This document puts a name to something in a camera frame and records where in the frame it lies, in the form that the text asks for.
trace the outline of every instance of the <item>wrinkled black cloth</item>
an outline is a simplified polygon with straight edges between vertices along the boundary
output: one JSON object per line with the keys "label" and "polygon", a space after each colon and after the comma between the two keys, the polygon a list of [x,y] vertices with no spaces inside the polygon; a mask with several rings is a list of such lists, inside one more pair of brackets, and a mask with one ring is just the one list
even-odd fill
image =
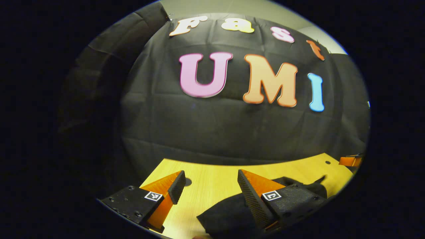
{"label": "wrinkled black cloth", "polygon": [[[324,179],[325,176],[309,185],[304,185],[297,180],[287,177],[273,179],[273,181],[284,186],[297,183],[301,187],[323,198],[327,198],[326,188],[320,184]],[[197,218],[205,228],[205,232],[210,234],[212,238],[257,239],[263,236],[262,230],[256,226],[254,217],[245,203],[244,195],[241,193],[218,202],[197,216]]]}
{"label": "wrinkled black cloth", "polygon": [[[327,153],[335,159],[364,152],[368,132],[368,98],[350,57],[331,54],[316,40],[286,26],[232,13],[205,15],[190,31],[169,36],[180,19],[167,22],[146,44],[124,87],[119,119],[121,138],[137,173],[148,176],[164,159],[214,164],[260,165]],[[224,30],[226,18],[250,21],[253,33]],[[290,31],[294,43],[277,40],[273,26]],[[324,61],[307,40],[320,46]],[[202,54],[196,79],[211,82],[214,52],[229,52],[226,85],[209,98],[185,94],[180,86],[185,54]],[[248,104],[250,66],[246,54],[264,56],[274,73],[282,63],[297,66],[297,105],[274,101]],[[323,78],[323,112],[313,112],[308,73]]]}
{"label": "wrinkled black cloth", "polygon": [[130,69],[167,21],[159,1],[122,18],[82,49],[63,83],[58,132],[64,167],[96,197],[144,180],[125,153],[114,119]]}

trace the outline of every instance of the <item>pink letter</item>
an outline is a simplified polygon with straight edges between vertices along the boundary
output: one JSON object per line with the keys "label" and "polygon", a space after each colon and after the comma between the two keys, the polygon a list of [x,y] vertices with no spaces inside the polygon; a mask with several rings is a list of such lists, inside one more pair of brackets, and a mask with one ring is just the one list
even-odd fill
{"label": "pink letter", "polygon": [[288,43],[295,41],[288,30],[276,26],[271,27],[270,30],[273,32],[273,36],[278,40]]}
{"label": "pink letter", "polygon": [[180,86],[181,89],[188,95],[193,97],[208,98],[220,93],[226,84],[227,61],[233,58],[233,55],[228,52],[215,52],[210,55],[214,60],[214,77],[209,84],[200,84],[196,80],[196,71],[198,61],[203,55],[198,53],[187,54],[180,57],[181,74]]}

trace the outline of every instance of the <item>letter i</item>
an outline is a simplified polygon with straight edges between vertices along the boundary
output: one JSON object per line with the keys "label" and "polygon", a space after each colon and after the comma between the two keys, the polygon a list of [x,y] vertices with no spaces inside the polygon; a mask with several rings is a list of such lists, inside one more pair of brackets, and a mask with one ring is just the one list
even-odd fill
{"label": "letter i", "polygon": [[310,109],[315,112],[322,112],[325,109],[322,100],[322,82],[323,79],[313,73],[309,73],[308,78],[312,82],[313,100],[310,103]]}

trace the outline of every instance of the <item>wooden table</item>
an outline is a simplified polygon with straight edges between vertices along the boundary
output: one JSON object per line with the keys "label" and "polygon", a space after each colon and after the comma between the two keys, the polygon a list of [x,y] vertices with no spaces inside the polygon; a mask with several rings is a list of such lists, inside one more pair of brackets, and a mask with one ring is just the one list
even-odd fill
{"label": "wooden table", "polygon": [[304,184],[327,175],[321,184],[325,186],[328,197],[337,194],[353,176],[349,169],[338,165],[338,161],[327,154],[290,162],[247,166],[206,165],[163,159],[141,186],[179,170],[184,170],[192,184],[184,188],[178,204],[171,208],[162,235],[173,239],[192,239],[194,236],[211,238],[196,217],[219,201],[242,192],[237,181],[238,169],[268,179],[286,176]]}

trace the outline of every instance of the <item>letter m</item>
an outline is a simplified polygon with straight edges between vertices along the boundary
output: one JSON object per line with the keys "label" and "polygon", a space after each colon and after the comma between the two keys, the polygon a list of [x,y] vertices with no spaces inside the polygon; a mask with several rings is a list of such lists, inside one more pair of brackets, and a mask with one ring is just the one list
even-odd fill
{"label": "letter m", "polygon": [[261,85],[266,92],[269,103],[273,103],[279,90],[282,93],[278,98],[278,104],[284,107],[294,107],[297,104],[295,98],[295,74],[298,72],[296,66],[283,63],[275,75],[266,58],[260,55],[248,54],[245,61],[250,65],[251,73],[249,79],[249,90],[244,94],[244,101],[250,104],[260,104],[264,100],[261,93]]}

